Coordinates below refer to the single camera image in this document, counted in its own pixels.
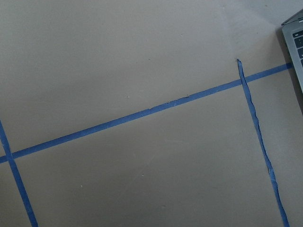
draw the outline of wrinkled blue tape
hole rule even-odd
[[[3,129],[3,126],[2,126],[1,122],[0,122],[0,139],[1,139],[1,142],[2,142],[2,145],[3,145],[3,148],[4,148],[4,152],[6,154],[6,158],[9,162],[10,169],[13,173],[14,178],[15,178],[15,181],[16,181],[19,193],[21,195],[23,204],[24,204],[25,209],[27,211],[27,215],[29,217],[30,223],[32,224],[32,227],[37,227],[38,226],[37,220],[35,218],[32,206],[29,202],[29,198],[27,196],[27,192],[26,192],[25,187],[23,185],[21,175],[20,175],[19,170],[17,168],[16,162],[15,162],[15,160],[12,156],[12,153],[10,151],[9,142],[8,142],[8,139],[5,135],[5,132],[4,132],[4,129]]]
[[[269,69],[269,70],[266,70],[266,71],[259,72],[259,73],[253,74],[251,76],[248,76],[248,77],[246,77],[246,81],[247,82],[252,82],[254,80],[257,80],[257,79],[260,79],[260,78],[270,76],[272,74],[284,71],[284,70],[289,69],[291,67],[292,67],[291,63],[280,65],[280,66],[274,67],[272,69]],[[227,89],[239,86],[239,85],[241,85],[241,80],[240,79],[234,80],[230,83],[222,84],[222,85],[219,85],[217,87],[213,87],[213,88],[210,88],[208,90],[195,93],[193,95],[190,95],[189,97],[184,97],[184,98],[181,98],[181,99],[171,101],[169,103],[164,103],[164,104],[158,105],[158,106],[156,106],[154,108],[151,108],[151,109],[146,109],[146,110],[143,110],[143,111],[140,111],[140,112],[137,112],[137,113],[125,116],[125,117],[121,117],[121,118],[112,120],[110,122],[106,122],[106,123],[103,123],[103,124],[100,124],[100,125],[88,128],[88,129],[84,129],[84,130],[81,130],[81,131],[78,131],[78,132],[60,137],[60,138],[56,138],[56,139],[53,139],[53,140],[50,140],[50,141],[47,141],[47,142],[44,142],[44,143],[41,143],[41,144],[38,144],[38,145],[35,145],[35,146],[32,146],[32,147],[29,147],[29,148],[26,148],[26,149],[23,149],[23,150],[19,150],[17,152],[12,153],[12,155],[13,155],[13,158],[18,158],[18,157],[22,157],[22,156],[25,156],[25,155],[28,155],[28,154],[32,154],[32,153],[35,153],[37,151],[44,150],[44,149],[47,149],[47,148],[51,148],[53,146],[56,146],[56,145],[59,145],[59,144],[62,144],[62,143],[65,143],[65,142],[68,142],[68,141],[71,141],[71,140],[75,140],[77,138],[80,138],[80,137],[83,137],[83,136],[86,136],[86,135],[90,135],[90,134],[93,134],[95,132],[102,131],[102,130],[105,130],[105,129],[108,129],[108,128],[111,128],[111,127],[129,122],[129,121],[132,121],[132,120],[135,120],[135,119],[138,119],[138,118],[150,115],[150,114],[154,114],[156,112],[159,112],[159,111],[162,111],[162,110],[165,110],[165,109],[177,106],[177,105],[181,105],[181,104],[184,104],[184,103],[187,103],[187,102],[190,102],[190,101],[193,101],[193,100],[205,97],[205,96],[209,96],[209,95],[212,95],[216,92],[224,91],[224,90],[227,90]],[[0,157],[0,163],[6,162],[6,161],[7,161],[7,159],[6,159],[5,156]]]
[[[263,138],[262,138],[260,125],[259,125],[259,120],[258,120],[257,115],[256,115],[256,109],[255,109],[255,106],[254,106],[254,104],[251,100],[250,89],[249,89],[249,87],[247,85],[247,81],[244,77],[242,63],[239,59],[238,59],[238,68],[239,68],[239,76],[241,78],[244,94],[245,94],[247,104],[248,104],[249,109],[250,109],[250,114],[251,114],[252,120],[253,120],[254,125],[255,125],[255,129],[256,129],[256,132],[257,132],[257,135],[258,135],[258,139],[259,139],[259,143],[260,143],[260,146],[261,146],[261,149],[262,149],[262,152],[263,152],[265,163],[268,167],[270,180],[271,180],[274,192],[275,192],[276,201],[277,201],[278,206],[279,206],[279,210],[280,210],[280,213],[281,213],[283,224],[284,224],[284,227],[289,227],[289,223],[288,223],[288,220],[287,220],[287,215],[286,215],[286,212],[283,208],[282,202],[280,200],[280,195],[279,195],[279,191],[278,191],[278,184],[276,182],[275,172],[274,172],[274,169],[271,165],[271,162],[269,160],[269,157],[267,155],[267,152],[266,152],[266,149],[265,149],[265,146],[264,146],[264,141],[263,141]]]

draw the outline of silver laptop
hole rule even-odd
[[[282,32],[303,91],[303,9],[282,23]]]

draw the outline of laptop keyboard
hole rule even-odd
[[[298,49],[298,54],[303,66],[303,31],[293,33],[294,43]]]

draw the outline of floor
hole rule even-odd
[[[2,1],[0,226],[301,226],[301,8]]]

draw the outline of gray floor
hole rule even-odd
[[[0,120],[11,152],[289,62],[301,1],[3,1]],[[292,69],[249,83],[280,197],[303,223]],[[0,149],[0,156],[5,155]],[[42,227],[283,226],[242,86],[15,162]],[[0,163],[0,225],[31,226]]]

